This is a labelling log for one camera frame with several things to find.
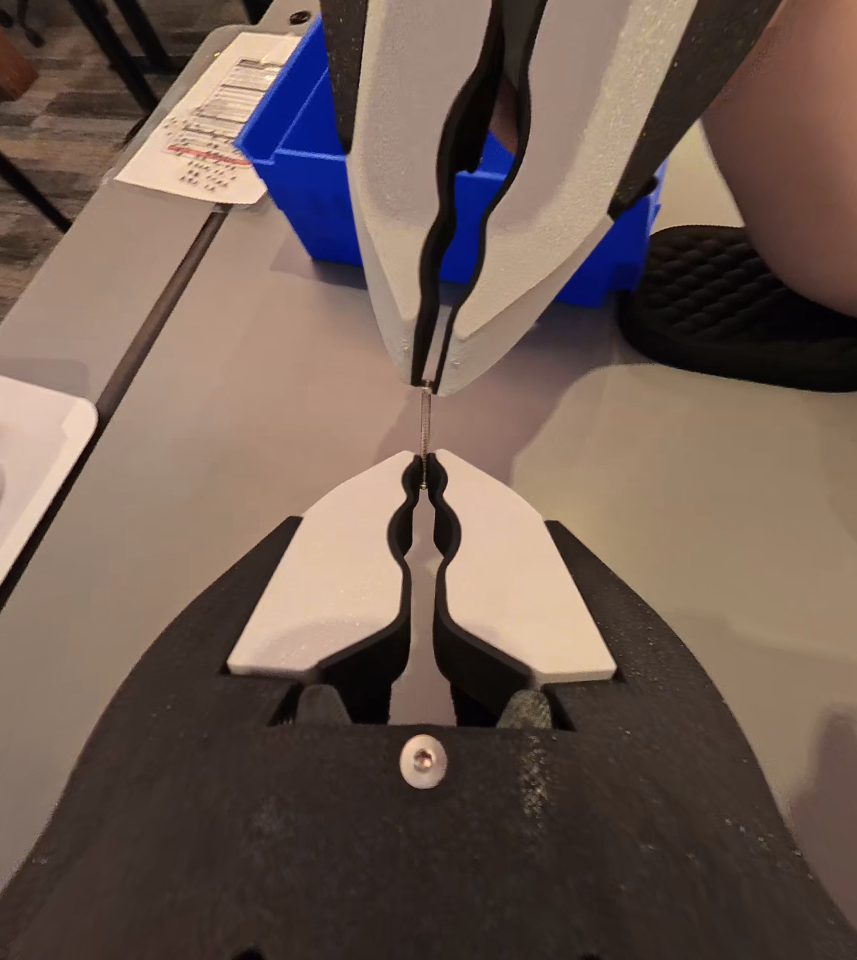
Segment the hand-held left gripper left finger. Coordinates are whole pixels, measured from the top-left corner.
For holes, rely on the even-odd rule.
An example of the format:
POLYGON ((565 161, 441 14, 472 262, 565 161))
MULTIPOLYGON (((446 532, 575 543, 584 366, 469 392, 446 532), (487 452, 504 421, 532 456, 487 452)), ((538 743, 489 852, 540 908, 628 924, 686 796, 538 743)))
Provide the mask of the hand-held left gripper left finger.
POLYGON ((300 517, 232 648, 234 676, 333 687, 350 719, 385 725, 411 652, 412 520, 422 461, 400 451, 300 517))

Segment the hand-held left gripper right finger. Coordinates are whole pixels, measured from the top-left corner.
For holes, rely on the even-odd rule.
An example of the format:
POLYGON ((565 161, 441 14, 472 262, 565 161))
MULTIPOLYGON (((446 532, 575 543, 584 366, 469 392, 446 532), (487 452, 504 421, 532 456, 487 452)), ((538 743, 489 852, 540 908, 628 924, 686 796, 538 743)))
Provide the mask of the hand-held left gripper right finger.
POLYGON ((564 530, 514 489, 448 450, 430 454, 433 651, 456 714, 498 720, 522 690, 617 672, 555 538, 564 530))

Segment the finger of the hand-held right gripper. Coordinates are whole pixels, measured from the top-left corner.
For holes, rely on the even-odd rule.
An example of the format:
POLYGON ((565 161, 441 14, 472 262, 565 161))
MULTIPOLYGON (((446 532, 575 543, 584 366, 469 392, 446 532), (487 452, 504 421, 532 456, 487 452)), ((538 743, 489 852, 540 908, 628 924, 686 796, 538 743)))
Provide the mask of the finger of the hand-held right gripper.
POLYGON ((527 64, 528 133, 451 312, 437 394, 464 389, 530 330, 613 224, 616 189, 695 1, 546 2, 527 64))
POLYGON ((347 155, 374 318, 399 378, 463 387, 440 272, 456 180, 481 159, 505 54, 502 2, 367 2, 347 155))

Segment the person's right forearm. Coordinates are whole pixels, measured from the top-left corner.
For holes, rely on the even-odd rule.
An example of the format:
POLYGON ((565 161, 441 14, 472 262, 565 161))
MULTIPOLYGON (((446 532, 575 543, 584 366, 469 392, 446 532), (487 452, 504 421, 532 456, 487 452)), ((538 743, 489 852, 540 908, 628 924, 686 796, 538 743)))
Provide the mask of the person's right forearm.
POLYGON ((702 125, 771 272, 857 319, 857 1, 782 2, 702 125))

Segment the blue plastic bin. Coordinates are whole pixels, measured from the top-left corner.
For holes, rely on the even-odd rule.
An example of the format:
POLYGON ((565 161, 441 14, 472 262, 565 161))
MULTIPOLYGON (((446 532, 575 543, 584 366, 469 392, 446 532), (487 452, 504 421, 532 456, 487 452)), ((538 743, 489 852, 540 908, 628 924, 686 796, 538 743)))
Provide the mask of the blue plastic bin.
MULTIPOLYGON (((320 16, 307 28, 237 144, 311 258, 362 265, 320 16)), ((443 282, 470 280, 483 210, 512 161, 513 155, 489 134, 477 168, 457 175, 457 228, 443 260, 443 282)), ((596 308, 609 295, 637 286, 668 164, 662 162, 647 193, 614 223, 557 294, 558 303, 596 308)))

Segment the printed paper sheet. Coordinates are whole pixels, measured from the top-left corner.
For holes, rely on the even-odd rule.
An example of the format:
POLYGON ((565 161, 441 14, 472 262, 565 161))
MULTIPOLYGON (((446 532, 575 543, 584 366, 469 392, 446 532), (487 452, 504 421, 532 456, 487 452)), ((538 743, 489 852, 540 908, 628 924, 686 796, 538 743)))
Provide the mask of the printed paper sheet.
POLYGON ((292 33, 240 33, 115 180, 218 205, 257 204, 267 188, 236 142, 300 42, 292 33))

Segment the black wrist rest pad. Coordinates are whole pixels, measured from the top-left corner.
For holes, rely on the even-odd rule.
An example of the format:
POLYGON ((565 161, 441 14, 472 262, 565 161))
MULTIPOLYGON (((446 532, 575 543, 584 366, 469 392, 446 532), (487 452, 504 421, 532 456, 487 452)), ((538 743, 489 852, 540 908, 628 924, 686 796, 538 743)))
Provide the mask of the black wrist rest pad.
POLYGON ((664 366, 817 393, 857 392, 857 319, 795 293, 741 226, 652 235, 638 287, 619 294, 627 344, 664 366))

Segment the black framed easel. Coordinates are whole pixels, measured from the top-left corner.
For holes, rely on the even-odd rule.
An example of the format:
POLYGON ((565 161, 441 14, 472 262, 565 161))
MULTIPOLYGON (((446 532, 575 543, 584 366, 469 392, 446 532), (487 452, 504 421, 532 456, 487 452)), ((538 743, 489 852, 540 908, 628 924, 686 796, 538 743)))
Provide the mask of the black framed easel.
MULTIPOLYGON (((147 72, 172 76, 177 68, 142 2, 69 2, 68 5, 143 115, 151 114, 159 99, 147 79, 147 72)), ((0 5, 0 100, 3 102, 21 99, 38 80, 37 70, 7 32, 17 27, 31 46, 36 49, 43 46, 41 35, 28 23, 28 9, 29 2, 15 2, 14 14, 10 15, 0 5)), ((60 233, 70 229, 71 220, 1 150, 0 178, 60 233)))

